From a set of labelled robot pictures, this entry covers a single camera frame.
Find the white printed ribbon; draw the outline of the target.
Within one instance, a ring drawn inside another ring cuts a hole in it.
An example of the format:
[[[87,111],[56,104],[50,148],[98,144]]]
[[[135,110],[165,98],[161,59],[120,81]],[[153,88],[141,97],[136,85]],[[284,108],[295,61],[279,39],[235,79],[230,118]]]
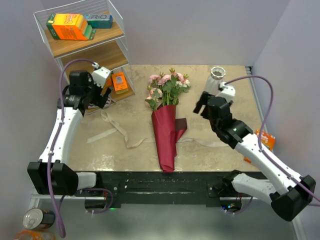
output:
[[[97,134],[93,137],[90,137],[87,139],[87,144],[91,144],[93,142],[96,142],[98,140],[101,140],[103,138],[106,138],[108,136],[110,136],[113,133],[119,132],[122,136],[123,136],[123,140],[125,143],[125,146],[127,149],[134,149],[137,148],[138,146],[140,146],[142,143],[155,143],[156,140],[154,137],[147,137],[147,138],[142,138],[140,139],[138,142],[134,143],[134,144],[128,144],[129,141],[129,137],[128,137],[128,133],[120,126],[120,124],[115,121],[110,114],[108,114],[105,111],[100,110],[100,117],[103,121],[110,123],[113,128],[109,129],[107,131],[104,131],[100,134]],[[186,143],[186,142],[196,142],[198,144],[200,144],[203,147],[209,147],[209,148],[217,148],[217,147],[227,147],[228,145],[225,143],[217,142],[217,141],[205,141],[205,140],[201,140],[198,138],[192,138],[192,137],[180,137],[179,140],[177,141],[178,143]]]

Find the red wrapping paper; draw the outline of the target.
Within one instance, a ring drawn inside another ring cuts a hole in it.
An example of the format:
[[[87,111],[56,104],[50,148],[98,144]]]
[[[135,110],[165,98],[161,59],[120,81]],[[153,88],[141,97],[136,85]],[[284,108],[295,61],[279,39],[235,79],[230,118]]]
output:
[[[173,173],[176,143],[188,129],[186,118],[176,118],[176,106],[165,105],[151,114],[151,121],[156,143],[160,169],[164,173]]]

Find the pink flower bunch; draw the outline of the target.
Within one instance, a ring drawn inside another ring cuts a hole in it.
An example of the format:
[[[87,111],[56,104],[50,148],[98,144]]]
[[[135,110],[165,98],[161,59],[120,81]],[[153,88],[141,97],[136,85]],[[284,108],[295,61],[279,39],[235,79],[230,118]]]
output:
[[[153,112],[160,106],[178,105],[179,96],[191,88],[188,74],[176,72],[174,68],[169,72],[153,74],[148,79],[148,96],[144,102]]]

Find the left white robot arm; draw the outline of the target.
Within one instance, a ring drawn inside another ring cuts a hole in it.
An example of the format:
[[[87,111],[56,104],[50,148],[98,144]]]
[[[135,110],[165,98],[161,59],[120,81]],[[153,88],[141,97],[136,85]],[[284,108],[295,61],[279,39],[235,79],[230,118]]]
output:
[[[62,90],[57,101],[57,118],[49,141],[38,161],[30,162],[28,175],[38,194],[72,196],[86,189],[92,196],[99,196],[104,184],[94,172],[75,172],[68,167],[71,143],[77,127],[90,105],[103,108],[112,92],[103,88],[111,75],[109,69],[100,67],[89,73],[73,70],[69,85]]]

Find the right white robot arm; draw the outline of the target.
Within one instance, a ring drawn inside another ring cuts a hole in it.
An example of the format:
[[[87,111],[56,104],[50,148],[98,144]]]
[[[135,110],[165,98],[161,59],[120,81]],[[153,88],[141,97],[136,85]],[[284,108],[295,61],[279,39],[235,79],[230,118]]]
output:
[[[234,170],[225,178],[223,192],[230,197],[243,193],[262,200],[281,219],[291,222],[312,202],[316,181],[310,175],[301,176],[266,147],[260,146],[252,129],[233,118],[230,111],[232,103],[222,96],[204,91],[193,111],[209,120],[217,137],[250,159],[266,179],[256,179]]]

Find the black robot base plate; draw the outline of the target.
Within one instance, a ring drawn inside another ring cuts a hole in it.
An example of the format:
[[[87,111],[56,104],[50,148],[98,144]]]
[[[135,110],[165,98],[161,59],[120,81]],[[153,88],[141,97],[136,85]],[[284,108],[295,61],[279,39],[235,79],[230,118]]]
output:
[[[78,190],[85,207],[103,208],[106,199],[112,208],[124,204],[204,205],[237,212],[245,206],[243,193],[227,189],[226,172],[130,172],[101,171],[92,190]]]

